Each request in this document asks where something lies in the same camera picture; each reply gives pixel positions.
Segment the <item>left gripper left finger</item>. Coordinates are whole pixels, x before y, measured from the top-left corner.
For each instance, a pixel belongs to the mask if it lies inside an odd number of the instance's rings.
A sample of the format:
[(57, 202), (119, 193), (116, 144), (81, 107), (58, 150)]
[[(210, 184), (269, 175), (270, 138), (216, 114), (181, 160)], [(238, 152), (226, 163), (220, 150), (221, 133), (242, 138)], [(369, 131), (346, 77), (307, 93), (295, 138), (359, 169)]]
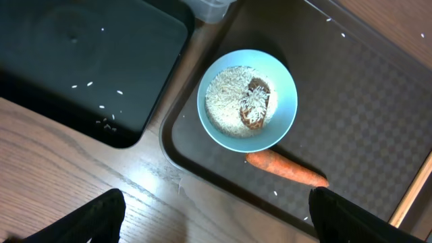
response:
[(122, 191), (110, 189), (39, 232), (4, 243), (118, 243), (125, 212)]

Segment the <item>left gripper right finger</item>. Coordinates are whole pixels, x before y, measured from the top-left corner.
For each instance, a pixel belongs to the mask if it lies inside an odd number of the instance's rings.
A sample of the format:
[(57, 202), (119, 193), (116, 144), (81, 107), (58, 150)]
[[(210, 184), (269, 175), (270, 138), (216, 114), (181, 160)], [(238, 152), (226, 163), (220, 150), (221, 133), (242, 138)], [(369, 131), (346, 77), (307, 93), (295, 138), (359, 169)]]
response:
[(308, 204), (320, 243), (423, 243), (325, 187), (312, 189)]

